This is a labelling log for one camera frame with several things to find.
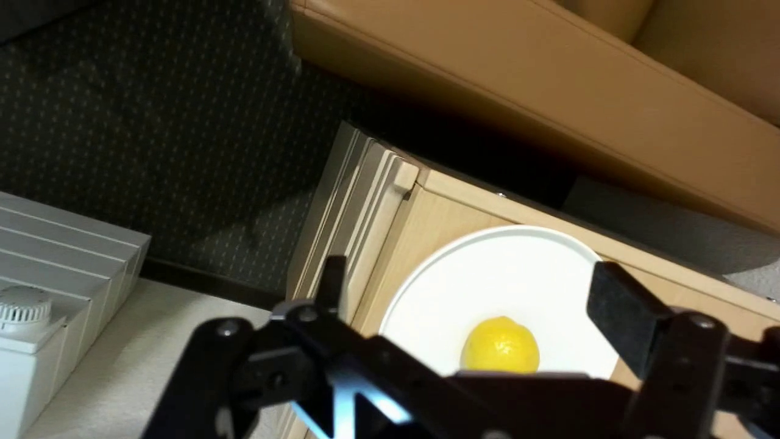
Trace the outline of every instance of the cardboard box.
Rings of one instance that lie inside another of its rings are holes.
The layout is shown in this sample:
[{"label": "cardboard box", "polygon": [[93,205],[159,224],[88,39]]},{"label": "cardboard box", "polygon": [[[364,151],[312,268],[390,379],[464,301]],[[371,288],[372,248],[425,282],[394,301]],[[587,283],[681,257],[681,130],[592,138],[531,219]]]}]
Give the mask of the cardboard box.
[{"label": "cardboard box", "polygon": [[555,2],[289,6],[298,54],[326,72],[780,235],[778,128]]}]

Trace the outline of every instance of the dark fabric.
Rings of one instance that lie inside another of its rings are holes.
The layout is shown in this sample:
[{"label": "dark fabric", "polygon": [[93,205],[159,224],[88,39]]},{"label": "dark fabric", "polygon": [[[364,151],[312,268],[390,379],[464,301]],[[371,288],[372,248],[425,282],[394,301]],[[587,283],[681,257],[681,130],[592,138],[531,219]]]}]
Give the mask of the dark fabric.
[{"label": "dark fabric", "polygon": [[108,0],[0,49],[0,191],[153,235],[153,258],[280,290],[353,90],[282,2]]}]

